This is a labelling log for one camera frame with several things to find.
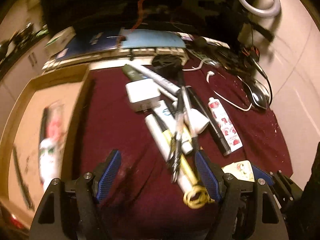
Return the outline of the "white slim pen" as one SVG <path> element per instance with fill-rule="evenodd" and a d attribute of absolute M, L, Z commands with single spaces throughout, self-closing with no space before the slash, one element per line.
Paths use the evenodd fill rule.
<path fill-rule="evenodd" d="M 153 116 L 153 114 L 149 114 L 145 117 L 145 123 L 146 123 L 159 151 L 161 152 L 163 159 L 165 161 L 167 161 L 167 159 L 169 157 L 169 153 L 170 153 L 170 146 L 167 143 L 165 136 L 163 135 L 162 130 L 159 127 L 159 125 L 157 124 L 156 119 Z M 193 188 L 192 183 L 190 182 L 190 180 L 188 179 L 188 177 L 185 175 L 185 173 L 182 171 L 181 168 L 180 168 L 180 171 L 178 174 L 177 183 L 183 193 L 188 193 Z"/>

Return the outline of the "dark green pen case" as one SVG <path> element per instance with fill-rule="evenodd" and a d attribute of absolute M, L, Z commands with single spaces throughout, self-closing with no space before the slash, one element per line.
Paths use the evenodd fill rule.
<path fill-rule="evenodd" d="M 141 74 L 137 72 L 131 65 L 126 64 L 121 68 L 121 70 L 131 81 L 139 81 L 143 79 Z"/>

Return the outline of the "white green box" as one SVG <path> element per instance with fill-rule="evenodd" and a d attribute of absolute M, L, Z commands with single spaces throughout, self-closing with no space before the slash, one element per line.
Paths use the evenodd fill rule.
<path fill-rule="evenodd" d="M 46 44 L 45 50 L 49 57 L 61 52 L 75 36 L 75 30 L 72 26 L 60 31 L 54 35 Z"/>

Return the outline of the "red toy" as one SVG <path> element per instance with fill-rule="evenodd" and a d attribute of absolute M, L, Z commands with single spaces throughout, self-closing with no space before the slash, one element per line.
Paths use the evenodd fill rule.
<path fill-rule="evenodd" d="M 63 104 L 56 101 L 43 109 L 40 141 L 50 139 L 58 142 L 63 136 Z"/>

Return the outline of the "light blue folder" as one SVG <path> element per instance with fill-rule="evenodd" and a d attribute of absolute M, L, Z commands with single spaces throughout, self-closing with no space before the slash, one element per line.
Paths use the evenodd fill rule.
<path fill-rule="evenodd" d="M 125 49 L 186 47 L 184 41 L 176 33 L 169 31 L 123 29 L 119 35 L 125 37 L 125 40 L 121 42 L 121 47 Z"/>

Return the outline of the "thin black stick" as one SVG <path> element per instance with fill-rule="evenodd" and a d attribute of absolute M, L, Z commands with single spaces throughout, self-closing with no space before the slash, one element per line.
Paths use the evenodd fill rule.
<path fill-rule="evenodd" d="M 21 194 L 22 194 L 23 200 L 25 202 L 25 205 L 28 210 L 35 211 L 35 205 L 34 205 L 34 202 L 31 198 L 31 196 L 30 196 L 28 185 L 23 180 L 23 176 L 22 176 L 22 172 L 20 169 L 18 156 L 17 156 L 17 149 L 16 149 L 15 145 L 13 145 L 13 147 L 12 147 L 12 155 L 13 155 L 13 159 L 14 159 L 16 177 L 17 177 L 20 189 L 21 189 Z"/>

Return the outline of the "cream cartoon keychain case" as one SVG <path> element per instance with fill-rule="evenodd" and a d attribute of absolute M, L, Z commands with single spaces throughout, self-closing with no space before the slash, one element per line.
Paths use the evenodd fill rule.
<path fill-rule="evenodd" d="M 248 160 L 238 161 L 222 167 L 223 172 L 231 173 L 238 180 L 255 182 L 253 168 Z"/>

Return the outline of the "white strawberry print tube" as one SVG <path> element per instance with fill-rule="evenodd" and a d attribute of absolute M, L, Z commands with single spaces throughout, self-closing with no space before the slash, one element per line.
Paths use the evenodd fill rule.
<path fill-rule="evenodd" d="M 242 142 L 219 99 L 209 98 L 208 107 L 223 133 L 231 152 L 242 148 Z"/>

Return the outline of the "dark red table cloth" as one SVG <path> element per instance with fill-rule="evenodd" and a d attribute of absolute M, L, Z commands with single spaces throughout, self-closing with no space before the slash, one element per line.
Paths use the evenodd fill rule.
<path fill-rule="evenodd" d="M 108 154 L 121 152 L 121 167 L 101 216 L 113 237 L 161 238 L 165 234 L 191 234 L 213 223 L 218 207 L 191 209 L 145 124 L 134 112 L 125 89 L 128 78 L 120 68 L 90 72 L 93 85 L 84 108 L 74 150 L 74 174 L 93 170 Z M 210 133 L 199 142 L 210 160 L 221 166 L 249 160 L 260 169 L 293 174 L 289 151 L 272 110 L 243 113 L 225 109 L 242 141 L 242 148 L 223 157 Z"/>

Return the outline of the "white paint marker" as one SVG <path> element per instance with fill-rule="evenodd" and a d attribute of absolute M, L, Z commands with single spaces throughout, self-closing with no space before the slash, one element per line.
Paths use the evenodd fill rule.
<path fill-rule="evenodd" d="M 136 71 L 142 73 L 144 76 L 153 79 L 153 81 L 155 81 L 158 85 L 166 89 L 171 94 L 176 95 L 177 92 L 180 90 L 180 87 L 178 87 L 171 81 L 167 80 L 166 78 L 160 76 L 156 72 L 150 70 L 149 68 L 146 68 L 139 64 L 133 64 L 131 67 L 134 68 Z"/>

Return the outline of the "thick black marker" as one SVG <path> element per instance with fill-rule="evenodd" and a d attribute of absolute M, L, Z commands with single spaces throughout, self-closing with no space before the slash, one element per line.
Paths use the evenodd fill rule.
<path fill-rule="evenodd" d="M 227 156 L 231 154 L 231 148 L 225 139 L 219 124 L 214 119 L 211 111 L 208 109 L 207 106 L 204 105 L 201 98 L 195 92 L 195 90 L 191 86 L 186 87 L 191 104 L 200 111 L 208 120 L 208 129 L 212 139 L 214 140 L 215 144 L 217 145 L 218 149 L 222 153 L 223 156 Z"/>

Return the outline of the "small white dropper bottle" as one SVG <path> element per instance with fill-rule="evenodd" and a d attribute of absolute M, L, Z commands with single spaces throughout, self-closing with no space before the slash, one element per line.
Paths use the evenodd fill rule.
<path fill-rule="evenodd" d="M 200 111 L 194 108 L 190 110 L 190 116 L 191 122 L 189 122 L 187 111 L 184 110 L 184 122 L 186 123 L 186 125 L 188 127 L 190 127 L 191 125 L 195 129 L 195 132 L 197 134 L 202 133 L 208 126 L 209 119 L 206 116 L 204 116 Z"/>

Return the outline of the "black computer mouse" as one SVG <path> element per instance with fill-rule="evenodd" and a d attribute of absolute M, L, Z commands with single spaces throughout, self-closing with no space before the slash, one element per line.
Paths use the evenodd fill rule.
<path fill-rule="evenodd" d="M 245 92 L 253 106 L 267 110 L 270 95 L 266 87 L 256 79 L 246 79 L 243 83 L 245 84 Z"/>

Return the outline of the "white toothpaste tube blue logo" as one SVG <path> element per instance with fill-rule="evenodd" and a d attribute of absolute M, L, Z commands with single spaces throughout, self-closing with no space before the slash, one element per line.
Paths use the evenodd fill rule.
<path fill-rule="evenodd" d="M 172 135 L 174 135 L 176 131 L 176 121 L 174 116 L 169 111 L 165 101 L 164 100 L 159 101 L 159 105 L 155 107 L 153 110 L 159 116 L 159 118 L 165 123 L 165 125 L 170 130 Z M 193 146 L 191 143 L 191 136 L 186 126 L 183 126 L 182 152 L 188 155 L 192 151 L 193 151 Z"/>

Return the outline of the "white plastic bottle green label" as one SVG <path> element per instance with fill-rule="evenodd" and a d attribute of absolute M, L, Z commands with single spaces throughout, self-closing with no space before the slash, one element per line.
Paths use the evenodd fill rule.
<path fill-rule="evenodd" d="M 45 192 L 55 178 L 61 177 L 61 149 L 59 143 L 51 138 L 43 139 L 39 145 L 39 176 Z"/>

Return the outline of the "brown cardboard tray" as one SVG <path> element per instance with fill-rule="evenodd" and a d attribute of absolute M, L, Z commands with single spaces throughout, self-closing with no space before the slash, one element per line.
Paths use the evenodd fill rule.
<path fill-rule="evenodd" d="M 63 67 L 31 79 L 21 92 L 7 119 L 1 138 L 1 204 L 25 228 L 31 227 L 34 210 L 27 208 L 16 176 L 12 149 L 15 147 L 23 181 L 38 206 L 44 194 L 38 169 L 39 135 L 45 107 L 63 106 L 61 164 L 57 176 L 72 176 L 76 133 L 90 87 L 89 66 Z"/>

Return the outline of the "white power adapter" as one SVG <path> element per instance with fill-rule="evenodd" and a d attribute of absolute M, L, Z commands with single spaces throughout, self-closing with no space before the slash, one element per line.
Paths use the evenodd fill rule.
<path fill-rule="evenodd" d="M 159 106 L 161 93 L 152 79 L 142 79 L 125 85 L 129 105 L 134 112 Z"/>

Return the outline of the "white kitchen cabinets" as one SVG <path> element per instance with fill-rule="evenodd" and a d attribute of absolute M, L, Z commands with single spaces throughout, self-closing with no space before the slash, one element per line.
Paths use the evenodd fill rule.
<path fill-rule="evenodd" d="M 1 126 L 6 122 L 25 85 L 30 79 L 42 73 L 42 67 L 48 60 L 45 50 L 48 41 L 47 35 L 40 38 L 13 63 L 13 66 L 1 78 Z"/>

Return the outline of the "yellow black pen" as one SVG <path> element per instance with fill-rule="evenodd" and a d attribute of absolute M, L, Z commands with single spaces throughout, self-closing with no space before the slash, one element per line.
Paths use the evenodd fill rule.
<path fill-rule="evenodd" d="M 163 157 L 165 161 L 169 162 L 169 154 L 173 154 L 171 150 L 171 138 L 172 133 L 161 120 L 157 121 L 162 131 L 163 137 L 166 140 L 163 151 Z M 181 155 L 180 172 L 178 175 L 177 183 L 184 193 L 183 202 L 191 209 L 199 209 L 205 204 L 214 203 L 215 200 L 210 198 L 207 189 L 204 186 L 199 185 L 199 181 L 192 171 L 184 155 Z"/>

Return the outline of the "clear ballpoint pen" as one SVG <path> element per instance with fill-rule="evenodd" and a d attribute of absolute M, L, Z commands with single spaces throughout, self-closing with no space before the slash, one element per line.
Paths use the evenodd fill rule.
<path fill-rule="evenodd" d="M 183 125 L 184 125 L 184 102 L 182 89 L 178 91 L 177 94 L 177 108 L 175 113 L 176 120 L 176 131 L 175 131 L 175 153 L 172 163 L 172 183 L 175 183 L 178 179 L 180 172 L 180 163 L 181 163 L 181 154 L 182 154 L 182 134 L 183 134 Z"/>

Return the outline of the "beige keyboard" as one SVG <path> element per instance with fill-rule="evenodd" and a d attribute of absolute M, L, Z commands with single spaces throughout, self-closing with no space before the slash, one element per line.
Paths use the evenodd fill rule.
<path fill-rule="evenodd" d="M 156 55 L 175 55 L 182 59 L 182 64 L 186 64 L 189 60 L 189 56 L 183 48 L 134 48 L 134 49 L 112 49 L 97 53 L 90 53 L 87 55 L 73 56 L 67 59 L 58 59 L 57 57 L 52 57 L 49 59 L 42 70 L 44 72 L 50 71 L 52 69 L 67 67 L 75 64 L 81 63 L 91 63 L 106 60 L 135 60 L 150 58 L 151 60 Z"/>

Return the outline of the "dark blue book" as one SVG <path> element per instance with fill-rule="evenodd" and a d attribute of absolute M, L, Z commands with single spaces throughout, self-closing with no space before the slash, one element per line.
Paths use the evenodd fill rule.
<path fill-rule="evenodd" d="M 76 35 L 62 51 L 57 53 L 55 58 L 61 61 L 77 56 L 116 49 L 118 40 L 121 38 L 122 36 L 120 35 L 113 35 L 108 32 Z"/>

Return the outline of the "black small fan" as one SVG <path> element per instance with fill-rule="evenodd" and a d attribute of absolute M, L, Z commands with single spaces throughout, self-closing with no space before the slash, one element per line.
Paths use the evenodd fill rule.
<path fill-rule="evenodd" d="M 154 72 L 167 79 L 175 79 L 182 69 L 182 59 L 170 54 L 155 56 L 151 64 Z"/>

